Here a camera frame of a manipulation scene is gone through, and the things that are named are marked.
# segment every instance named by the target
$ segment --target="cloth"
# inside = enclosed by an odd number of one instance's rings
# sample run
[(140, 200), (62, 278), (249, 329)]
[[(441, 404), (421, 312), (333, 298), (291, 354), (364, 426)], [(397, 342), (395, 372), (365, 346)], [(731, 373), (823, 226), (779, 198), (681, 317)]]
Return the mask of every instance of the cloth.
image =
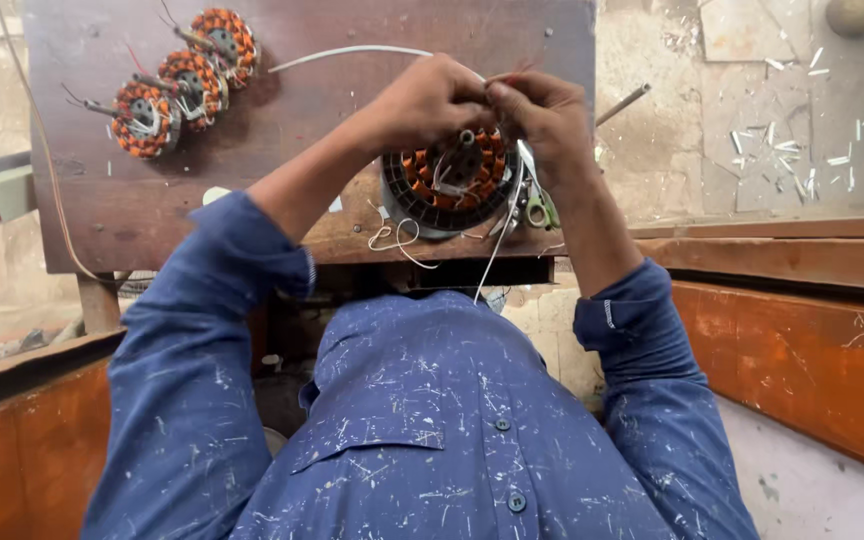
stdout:
[(654, 262), (576, 306), (605, 428), (485, 306), (385, 296), (335, 314), (273, 461), (243, 317), (307, 294), (314, 265), (244, 193), (193, 217), (124, 318), (83, 538), (758, 538)]

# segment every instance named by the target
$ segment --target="shirt pocket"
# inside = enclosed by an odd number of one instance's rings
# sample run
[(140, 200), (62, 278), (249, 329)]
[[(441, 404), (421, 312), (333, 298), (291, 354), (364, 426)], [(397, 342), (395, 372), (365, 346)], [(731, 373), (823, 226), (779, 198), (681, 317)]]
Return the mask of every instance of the shirt pocket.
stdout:
[(310, 417), (295, 434), (301, 448), (292, 474), (347, 449), (403, 445), (446, 448), (438, 373), (367, 377), (365, 383), (333, 383), (312, 403)]

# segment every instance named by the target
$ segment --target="shirt button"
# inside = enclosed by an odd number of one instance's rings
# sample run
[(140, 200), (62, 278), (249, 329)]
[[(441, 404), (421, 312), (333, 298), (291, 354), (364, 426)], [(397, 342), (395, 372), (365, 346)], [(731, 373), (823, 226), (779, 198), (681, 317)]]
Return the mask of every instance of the shirt button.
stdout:
[(525, 496), (518, 491), (512, 491), (509, 494), (509, 510), (512, 512), (522, 512), (525, 510)]

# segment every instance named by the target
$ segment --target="person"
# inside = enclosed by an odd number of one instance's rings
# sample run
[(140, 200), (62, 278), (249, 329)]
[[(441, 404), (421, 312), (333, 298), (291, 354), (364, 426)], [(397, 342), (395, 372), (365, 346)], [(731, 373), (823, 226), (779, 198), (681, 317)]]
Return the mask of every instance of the person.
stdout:
[[(435, 55), (193, 212), (197, 229), (123, 319), (82, 537), (758, 538), (670, 278), (631, 240), (587, 117), (580, 86), (532, 72), (482, 82)], [(582, 293), (575, 335), (605, 373), (605, 428), (482, 303), (383, 296), (336, 312), (299, 394), (308, 420), (272, 459), (244, 317), (272, 289), (314, 288), (298, 244), (381, 153), (498, 120), (521, 129), (558, 207)]]

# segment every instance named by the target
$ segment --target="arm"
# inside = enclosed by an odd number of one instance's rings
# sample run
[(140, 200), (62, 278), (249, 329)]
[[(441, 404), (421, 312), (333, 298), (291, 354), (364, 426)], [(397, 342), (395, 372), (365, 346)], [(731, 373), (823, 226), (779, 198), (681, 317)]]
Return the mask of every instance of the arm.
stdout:
[(107, 458), (83, 538), (233, 530), (271, 463), (244, 317), (272, 289), (311, 292), (313, 261), (296, 242), (355, 173), (386, 149), (494, 122), (475, 102), (484, 92), (447, 56), (419, 60), (303, 154), (192, 213), (197, 229), (123, 319), (108, 366)]
[(574, 331), (598, 351), (606, 429), (677, 536), (758, 538), (706, 376), (663, 268), (643, 260), (593, 159), (585, 92), (539, 74), (489, 81), (489, 101), (525, 132), (556, 201), (582, 295)]

